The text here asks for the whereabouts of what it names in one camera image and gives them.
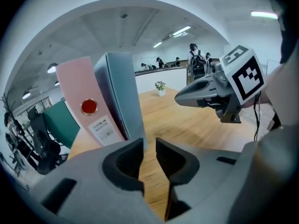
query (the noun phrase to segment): pink binder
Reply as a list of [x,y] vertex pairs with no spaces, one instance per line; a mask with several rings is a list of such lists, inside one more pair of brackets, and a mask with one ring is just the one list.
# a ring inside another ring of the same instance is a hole
[[104,101],[89,57],[56,68],[60,87],[73,114],[100,146],[124,141]]

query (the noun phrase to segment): indoor plant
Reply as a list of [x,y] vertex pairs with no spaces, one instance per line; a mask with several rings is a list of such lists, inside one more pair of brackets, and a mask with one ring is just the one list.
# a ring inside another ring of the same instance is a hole
[[155,83],[155,87],[156,89],[159,91],[159,96],[164,96],[165,95],[165,83],[163,83],[162,81],[157,81]]

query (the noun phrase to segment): white ceiling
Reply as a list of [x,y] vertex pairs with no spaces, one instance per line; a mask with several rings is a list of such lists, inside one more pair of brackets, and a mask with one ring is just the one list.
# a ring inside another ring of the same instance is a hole
[[[272,21],[254,19],[252,10],[271,10],[269,0],[212,0],[227,25],[271,25]],[[187,25],[189,35],[169,39],[167,45],[193,41],[207,31],[200,24],[173,10],[156,10],[147,7],[119,7],[86,14],[62,26],[28,56],[16,74],[11,86],[10,101],[22,104],[22,93],[32,90],[34,98],[55,88],[56,74],[48,74],[52,63],[62,63],[82,56],[90,56],[93,65],[107,51],[132,53],[152,49],[153,45]]]

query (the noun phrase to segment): green partition panel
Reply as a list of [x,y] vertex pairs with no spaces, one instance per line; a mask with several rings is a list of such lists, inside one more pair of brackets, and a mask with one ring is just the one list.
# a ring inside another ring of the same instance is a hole
[[71,148],[80,129],[64,101],[59,101],[43,112],[48,131],[60,143]]

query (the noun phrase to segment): white pot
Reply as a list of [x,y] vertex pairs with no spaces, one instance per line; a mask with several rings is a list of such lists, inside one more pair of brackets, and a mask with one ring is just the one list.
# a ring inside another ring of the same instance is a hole
[[165,95],[165,89],[159,91],[159,96],[164,96]]

